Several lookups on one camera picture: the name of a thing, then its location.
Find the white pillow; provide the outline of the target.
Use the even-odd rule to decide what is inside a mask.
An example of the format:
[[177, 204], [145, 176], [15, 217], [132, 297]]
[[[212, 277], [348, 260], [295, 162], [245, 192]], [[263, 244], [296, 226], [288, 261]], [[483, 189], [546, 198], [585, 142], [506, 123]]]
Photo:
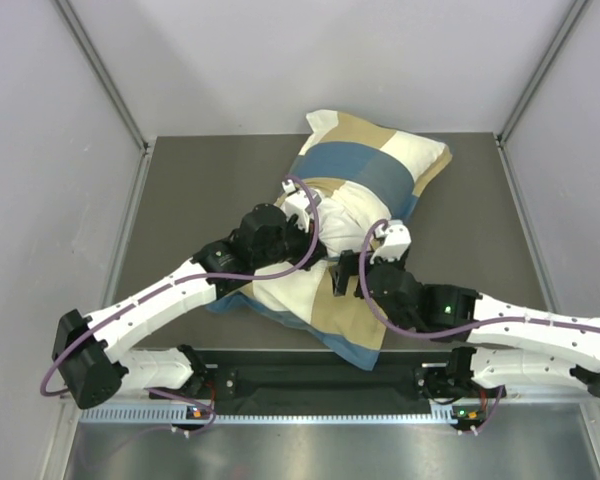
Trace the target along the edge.
[[[330, 257], [344, 250], [360, 253], [379, 246], [373, 236], [374, 229], [393, 219], [378, 195], [353, 181], [313, 178], [305, 183], [321, 197], [316, 218], [318, 238]], [[282, 191], [275, 202], [277, 207], [280, 208], [285, 196]]]

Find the checkered blue beige white pillowcase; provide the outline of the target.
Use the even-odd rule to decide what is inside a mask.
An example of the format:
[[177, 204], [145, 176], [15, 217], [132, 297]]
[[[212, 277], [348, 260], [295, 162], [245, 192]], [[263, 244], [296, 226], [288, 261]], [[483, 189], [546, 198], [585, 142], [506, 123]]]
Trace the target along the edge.
[[[346, 112], [321, 109], [308, 113], [306, 120], [311, 134], [291, 175], [304, 183], [313, 178], [359, 183], [379, 196], [392, 219], [407, 221], [426, 186], [452, 159], [443, 142]], [[378, 359], [386, 328], [354, 296], [355, 278], [344, 296], [333, 295], [329, 267], [338, 256], [328, 255], [312, 268], [283, 278], [250, 283], [208, 309], [225, 314], [249, 307], [284, 326], [309, 332], [345, 361], [369, 371]]]

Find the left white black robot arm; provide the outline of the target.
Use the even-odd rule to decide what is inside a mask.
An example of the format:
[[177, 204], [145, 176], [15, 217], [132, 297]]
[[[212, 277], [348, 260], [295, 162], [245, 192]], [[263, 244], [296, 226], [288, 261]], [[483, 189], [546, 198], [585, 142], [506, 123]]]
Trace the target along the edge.
[[162, 373], [159, 381], [149, 380], [130, 353], [185, 313], [254, 281], [307, 270], [325, 254], [315, 200], [293, 194], [280, 206], [259, 204], [227, 237], [205, 245], [144, 290], [87, 315], [76, 309], [65, 313], [57, 325], [51, 370], [60, 374], [65, 393], [83, 410], [105, 403], [129, 380], [138, 389], [164, 387], [196, 396], [206, 387], [207, 374], [186, 362], [190, 350], [142, 353]]

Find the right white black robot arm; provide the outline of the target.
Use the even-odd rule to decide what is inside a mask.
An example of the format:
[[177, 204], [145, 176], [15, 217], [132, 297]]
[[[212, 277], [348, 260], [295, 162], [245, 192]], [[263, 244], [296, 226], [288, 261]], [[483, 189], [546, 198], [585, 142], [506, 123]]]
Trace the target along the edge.
[[333, 292], [344, 295], [356, 277], [356, 297], [387, 329], [459, 343], [446, 368], [454, 393], [539, 384], [582, 389], [600, 399], [600, 317], [560, 315], [474, 289], [424, 284], [404, 263], [347, 250], [329, 268]]

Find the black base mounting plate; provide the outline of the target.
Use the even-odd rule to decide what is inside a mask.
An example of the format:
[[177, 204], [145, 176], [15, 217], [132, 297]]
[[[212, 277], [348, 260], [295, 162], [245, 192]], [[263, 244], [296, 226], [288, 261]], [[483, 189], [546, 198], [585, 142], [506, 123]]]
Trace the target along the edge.
[[382, 352], [369, 370], [326, 351], [194, 351], [193, 378], [188, 394], [213, 392], [219, 402], [252, 398], [261, 390], [355, 395], [387, 389], [409, 401], [422, 399], [493, 399], [496, 387], [482, 387], [473, 379], [470, 355], [474, 348], [452, 351]]

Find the left aluminium frame post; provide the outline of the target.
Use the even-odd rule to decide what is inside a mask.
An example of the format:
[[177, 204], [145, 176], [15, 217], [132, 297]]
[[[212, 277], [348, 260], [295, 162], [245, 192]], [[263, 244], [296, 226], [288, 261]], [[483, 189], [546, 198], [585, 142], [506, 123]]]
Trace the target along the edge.
[[136, 120], [133, 118], [133, 115], [123, 99], [109, 69], [105, 65], [98, 49], [87, 32], [87, 29], [79, 18], [72, 2], [68, 0], [52, 0], [51, 3], [66, 25], [70, 35], [76, 42], [92, 73], [95, 75], [99, 85], [122, 121], [134, 144], [142, 152], [147, 151], [149, 148], [148, 140], [145, 138]]

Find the aluminium frame post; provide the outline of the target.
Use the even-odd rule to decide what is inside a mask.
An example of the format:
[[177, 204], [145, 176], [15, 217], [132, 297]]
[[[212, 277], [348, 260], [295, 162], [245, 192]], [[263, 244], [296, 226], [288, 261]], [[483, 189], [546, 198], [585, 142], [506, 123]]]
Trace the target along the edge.
[[105, 65], [98, 49], [87, 32], [87, 29], [79, 18], [72, 2], [68, 0], [52, 0], [51, 3], [66, 25], [70, 35], [76, 42], [92, 73], [95, 75], [99, 85], [122, 121], [134, 144], [142, 152], [147, 151], [149, 148], [148, 140], [145, 138], [136, 120], [133, 118], [133, 115], [123, 99], [109, 69]]
[[496, 135], [496, 143], [499, 148], [503, 149], [515, 132], [532, 100], [591, 4], [591, 0], [574, 0], [569, 3], [566, 13], [550, 38], [550, 42], [541, 50], [542, 55], [518, 96], [513, 109], [507, 116], [500, 132]]

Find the right aluminium frame post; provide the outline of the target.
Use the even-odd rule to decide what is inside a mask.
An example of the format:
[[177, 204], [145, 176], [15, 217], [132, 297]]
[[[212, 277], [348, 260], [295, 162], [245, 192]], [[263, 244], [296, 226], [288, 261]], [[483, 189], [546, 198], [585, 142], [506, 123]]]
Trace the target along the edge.
[[541, 50], [542, 55], [518, 96], [513, 109], [507, 116], [500, 132], [496, 135], [496, 143], [499, 148], [503, 149], [515, 132], [532, 100], [591, 4], [591, 0], [574, 0], [569, 3], [566, 13], [550, 38], [550, 42]]

